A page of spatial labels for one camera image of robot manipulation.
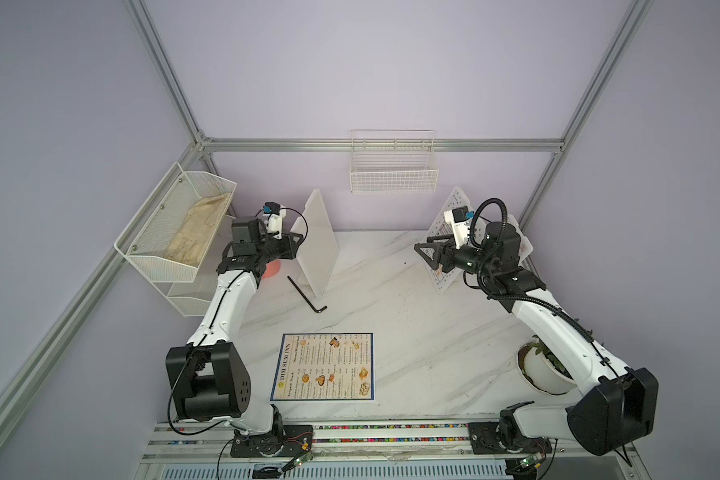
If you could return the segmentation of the large white board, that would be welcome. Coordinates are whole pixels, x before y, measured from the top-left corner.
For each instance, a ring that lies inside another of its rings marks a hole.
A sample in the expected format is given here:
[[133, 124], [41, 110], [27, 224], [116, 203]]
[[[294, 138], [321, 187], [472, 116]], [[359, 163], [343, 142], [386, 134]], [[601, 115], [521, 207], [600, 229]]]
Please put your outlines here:
[[[444, 242], [445, 240], [453, 240], [453, 229], [452, 225], [446, 220], [446, 213], [452, 212], [454, 209], [461, 207], [467, 208], [466, 221], [464, 222], [463, 232], [471, 233], [471, 221], [474, 216], [474, 208], [460, 187], [454, 187], [450, 195], [447, 197], [440, 212], [436, 215], [435, 220], [427, 231], [425, 239], [429, 237], [436, 237], [436, 242]], [[443, 270], [438, 267], [437, 269], [429, 269], [427, 271], [430, 280], [438, 294], [444, 293], [448, 287], [461, 276], [461, 273], [454, 269], [449, 273], [444, 273]]]
[[305, 282], [317, 299], [325, 293], [338, 259], [339, 247], [325, 202], [319, 189], [310, 194], [302, 211], [291, 227], [291, 232], [303, 234], [296, 260]]

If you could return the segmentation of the dotted table price menu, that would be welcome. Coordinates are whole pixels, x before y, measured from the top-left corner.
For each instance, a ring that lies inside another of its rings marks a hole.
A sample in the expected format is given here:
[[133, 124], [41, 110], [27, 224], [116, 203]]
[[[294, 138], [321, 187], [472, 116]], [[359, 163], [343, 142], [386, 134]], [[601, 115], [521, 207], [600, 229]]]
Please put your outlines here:
[[[454, 187], [445, 201], [439, 214], [436, 215], [435, 220], [427, 230], [427, 237], [430, 236], [442, 236], [446, 235], [449, 239], [453, 240], [453, 230], [451, 225], [446, 221], [445, 213], [452, 211], [458, 207], [468, 207], [471, 209], [471, 203], [467, 195], [460, 187]], [[434, 285], [435, 290], [438, 293], [444, 293], [448, 287], [458, 279], [459, 273], [456, 270], [452, 270], [449, 273], [444, 273], [441, 269], [431, 270], [429, 272], [430, 279]]]

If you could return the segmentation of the narrow white rack box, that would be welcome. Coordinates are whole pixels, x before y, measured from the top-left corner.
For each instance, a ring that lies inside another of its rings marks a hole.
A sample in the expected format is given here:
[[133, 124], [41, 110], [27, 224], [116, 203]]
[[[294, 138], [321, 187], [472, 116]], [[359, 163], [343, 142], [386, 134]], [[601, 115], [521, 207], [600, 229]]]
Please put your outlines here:
[[514, 227], [516, 233], [520, 237], [519, 262], [523, 263], [533, 252], [533, 245], [531, 244], [528, 237], [523, 234], [522, 230], [520, 229], [519, 222], [514, 215], [508, 215], [508, 224]]

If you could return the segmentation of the large dim sum menu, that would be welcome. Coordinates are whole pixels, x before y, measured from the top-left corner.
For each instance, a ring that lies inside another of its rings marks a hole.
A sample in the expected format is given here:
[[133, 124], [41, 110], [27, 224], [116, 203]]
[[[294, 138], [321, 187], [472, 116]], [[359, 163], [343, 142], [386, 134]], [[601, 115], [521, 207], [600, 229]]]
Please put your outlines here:
[[370, 402], [375, 394], [372, 333], [287, 333], [270, 391], [274, 402]]

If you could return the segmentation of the large white board front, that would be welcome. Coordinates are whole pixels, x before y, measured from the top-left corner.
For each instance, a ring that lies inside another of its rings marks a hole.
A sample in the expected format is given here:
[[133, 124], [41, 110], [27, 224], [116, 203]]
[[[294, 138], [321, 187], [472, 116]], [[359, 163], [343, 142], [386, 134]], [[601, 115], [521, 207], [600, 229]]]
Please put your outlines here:
[[[453, 240], [453, 229], [452, 225], [446, 220], [446, 213], [452, 212], [454, 209], [461, 207], [467, 208], [466, 221], [464, 222], [463, 232], [471, 233], [471, 221], [474, 216], [474, 208], [460, 187], [454, 187], [450, 195], [447, 197], [440, 212], [436, 215], [435, 220], [427, 231], [425, 239], [429, 237], [436, 237], [436, 242], [444, 242], [445, 240]], [[448, 287], [461, 276], [461, 273], [454, 269], [449, 273], [444, 273], [443, 270], [438, 267], [437, 269], [429, 269], [427, 271], [430, 280], [438, 294], [444, 293]]]

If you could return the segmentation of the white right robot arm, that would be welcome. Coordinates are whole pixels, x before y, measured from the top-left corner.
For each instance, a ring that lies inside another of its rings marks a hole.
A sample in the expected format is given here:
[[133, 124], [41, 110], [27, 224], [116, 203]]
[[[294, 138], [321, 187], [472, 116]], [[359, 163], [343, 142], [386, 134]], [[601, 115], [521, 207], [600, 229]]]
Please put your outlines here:
[[489, 198], [476, 209], [460, 206], [443, 218], [449, 233], [427, 237], [415, 252], [433, 271], [474, 276], [473, 289], [528, 326], [581, 395], [573, 404], [527, 401], [503, 409], [493, 424], [491, 448], [520, 453], [549, 440], [569, 440], [595, 456], [614, 452], [626, 459], [628, 444], [653, 431], [657, 378], [608, 351], [522, 266], [523, 237], [502, 200]]

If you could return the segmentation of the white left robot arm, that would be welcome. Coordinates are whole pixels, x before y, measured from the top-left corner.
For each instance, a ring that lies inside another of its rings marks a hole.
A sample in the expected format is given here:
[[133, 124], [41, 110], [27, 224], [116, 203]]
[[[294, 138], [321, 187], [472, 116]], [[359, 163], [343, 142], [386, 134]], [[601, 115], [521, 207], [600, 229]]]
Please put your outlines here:
[[232, 240], [216, 268], [210, 306], [186, 344], [171, 348], [166, 356], [171, 386], [167, 420], [172, 428], [178, 420], [216, 420], [253, 436], [283, 438], [278, 409], [253, 398], [251, 376], [235, 339], [268, 265], [293, 260], [306, 239], [283, 231], [288, 210], [265, 208], [263, 217], [232, 221]]

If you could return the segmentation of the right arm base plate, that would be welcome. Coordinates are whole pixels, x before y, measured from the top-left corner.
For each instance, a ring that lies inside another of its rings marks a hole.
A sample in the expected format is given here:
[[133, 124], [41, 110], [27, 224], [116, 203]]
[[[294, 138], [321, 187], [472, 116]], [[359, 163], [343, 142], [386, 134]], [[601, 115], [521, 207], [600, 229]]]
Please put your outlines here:
[[530, 402], [521, 402], [503, 409], [496, 421], [472, 421], [467, 424], [472, 451], [476, 455], [499, 455], [552, 452], [552, 445], [544, 437], [527, 437], [521, 433], [514, 412]]

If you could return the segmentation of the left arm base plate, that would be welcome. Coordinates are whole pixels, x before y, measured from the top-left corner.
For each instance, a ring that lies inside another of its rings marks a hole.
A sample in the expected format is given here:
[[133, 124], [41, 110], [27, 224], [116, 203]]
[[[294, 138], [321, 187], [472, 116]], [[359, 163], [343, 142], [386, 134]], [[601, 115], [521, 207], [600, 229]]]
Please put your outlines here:
[[235, 432], [226, 456], [230, 458], [292, 458], [312, 448], [312, 425], [273, 424], [269, 433], [261, 435]]

